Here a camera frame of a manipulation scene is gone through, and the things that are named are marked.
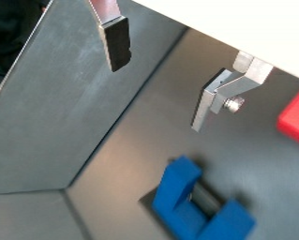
dark metal sheet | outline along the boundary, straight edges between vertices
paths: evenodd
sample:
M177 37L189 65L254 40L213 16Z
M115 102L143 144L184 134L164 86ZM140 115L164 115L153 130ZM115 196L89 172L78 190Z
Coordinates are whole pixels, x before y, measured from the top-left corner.
M132 59L112 73L88 4L53 1L0 91L0 193L68 186L183 32L123 1Z

gray surface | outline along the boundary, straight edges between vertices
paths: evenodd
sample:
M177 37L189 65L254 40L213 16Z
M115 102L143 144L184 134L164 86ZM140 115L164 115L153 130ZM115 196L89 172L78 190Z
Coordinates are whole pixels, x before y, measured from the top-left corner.
M0 240L89 240L58 191L0 195Z
M0 92L0 193L64 188L183 26L120 3L132 59L111 73L89 4L54 0Z
M171 239L144 205L171 158L185 154L204 181L258 220L250 240L299 240L299 144L275 129L299 80L275 69L247 105L221 111L201 134L189 120L203 83L237 51L189 31L68 190L96 240Z

blue plastic block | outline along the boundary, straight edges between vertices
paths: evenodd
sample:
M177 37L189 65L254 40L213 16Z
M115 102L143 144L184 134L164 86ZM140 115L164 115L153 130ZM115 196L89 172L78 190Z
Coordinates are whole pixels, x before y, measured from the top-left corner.
M254 219L243 206L229 200L208 220L188 200L201 170L185 157L165 168L156 190L152 209L180 240L243 240L254 226Z

bolt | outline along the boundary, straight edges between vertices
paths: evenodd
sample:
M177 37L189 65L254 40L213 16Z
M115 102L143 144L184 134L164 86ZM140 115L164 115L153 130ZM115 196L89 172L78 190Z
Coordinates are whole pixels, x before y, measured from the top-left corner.
M236 111L243 106L244 99L239 96L231 97L224 102L224 109L227 109L231 113L236 113Z

